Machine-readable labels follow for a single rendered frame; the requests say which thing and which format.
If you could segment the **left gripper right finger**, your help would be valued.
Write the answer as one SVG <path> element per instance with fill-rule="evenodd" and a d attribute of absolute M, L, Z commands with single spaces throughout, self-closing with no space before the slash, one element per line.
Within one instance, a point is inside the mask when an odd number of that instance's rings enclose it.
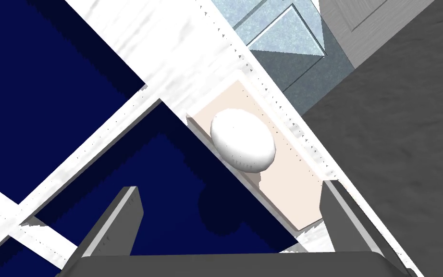
<path fill-rule="evenodd" d="M 338 180 L 324 180 L 320 212 L 336 252 L 376 252 L 400 271 L 410 271 Z"/>

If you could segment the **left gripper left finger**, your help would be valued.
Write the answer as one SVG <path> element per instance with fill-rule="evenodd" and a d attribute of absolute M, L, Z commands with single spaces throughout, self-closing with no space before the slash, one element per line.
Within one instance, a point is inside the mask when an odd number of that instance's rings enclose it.
<path fill-rule="evenodd" d="M 143 214 L 138 187 L 123 187 L 79 245 L 77 256 L 130 255 Z"/>

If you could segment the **beige door knob plate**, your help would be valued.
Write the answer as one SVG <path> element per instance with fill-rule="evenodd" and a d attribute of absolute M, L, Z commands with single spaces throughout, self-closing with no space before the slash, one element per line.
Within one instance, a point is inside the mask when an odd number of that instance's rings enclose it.
<path fill-rule="evenodd" d="M 268 169 L 260 173 L 234 168 L 215 148 L 221 159 L 256 187 L 295 230 L 321 219 L 320 196 L 325 174 L 250 81 L 239 77 L 224 81 L 190 108 L 186 117 L 214 146 L 210 137 L 211 121 L 215 114 L 230 108 L 242 109 L 259 118 L 274 138 L 276 154 Z"/>

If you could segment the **pale blue panelled cupboard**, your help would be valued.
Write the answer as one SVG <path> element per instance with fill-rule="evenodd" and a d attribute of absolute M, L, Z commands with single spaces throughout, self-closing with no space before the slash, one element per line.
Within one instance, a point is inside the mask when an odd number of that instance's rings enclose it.
<path fill-rule="evenodd" d="M 312 0 L 212 0 L 303 115 L 353 70 Z"/>

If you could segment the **white round door knob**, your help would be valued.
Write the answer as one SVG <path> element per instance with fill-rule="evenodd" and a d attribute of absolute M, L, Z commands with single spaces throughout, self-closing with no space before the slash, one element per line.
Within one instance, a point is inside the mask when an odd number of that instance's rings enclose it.
<path fill-rule="evenodd" d="M 255 115 L 242 109 L 225 109 L 210 124 L 211 140 L 220 156 L 246 173 L 268 169 L 276 154 L 274 138 Z"/>

